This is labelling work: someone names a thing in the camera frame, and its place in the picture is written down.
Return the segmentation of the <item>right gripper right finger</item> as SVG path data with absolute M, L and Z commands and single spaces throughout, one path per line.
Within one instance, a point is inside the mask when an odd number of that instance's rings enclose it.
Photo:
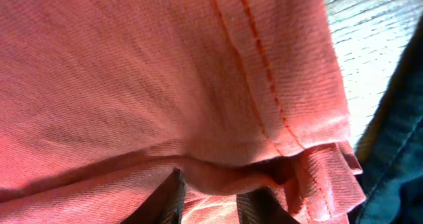
M 269 188 L 238 194 L 236 203 L 240 224 L 299 224 Z

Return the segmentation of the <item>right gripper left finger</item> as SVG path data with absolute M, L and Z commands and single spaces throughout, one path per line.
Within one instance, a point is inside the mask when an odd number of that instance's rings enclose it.
M 174 169 L 121 224 L 181 224 L 185 194 L 181 172 Z

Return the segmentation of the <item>red soccer t-shirt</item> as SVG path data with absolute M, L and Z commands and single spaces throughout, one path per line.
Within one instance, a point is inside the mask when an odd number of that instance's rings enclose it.
M 346 223 L 349 136 L 323 0 L 1 0 L 2 223 L 120 223 L 174 169 L 181 223 Z

